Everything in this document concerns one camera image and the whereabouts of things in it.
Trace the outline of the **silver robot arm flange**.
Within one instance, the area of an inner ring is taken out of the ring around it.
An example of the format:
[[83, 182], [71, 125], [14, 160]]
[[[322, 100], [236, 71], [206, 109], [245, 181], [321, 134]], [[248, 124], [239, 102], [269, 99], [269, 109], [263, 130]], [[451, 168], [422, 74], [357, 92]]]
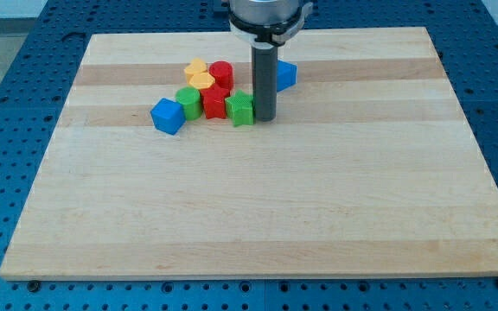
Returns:
[[231, 0], [230, 29], [253, 48], [281, 47], [303, 28], [313, 8], [303, 0]]

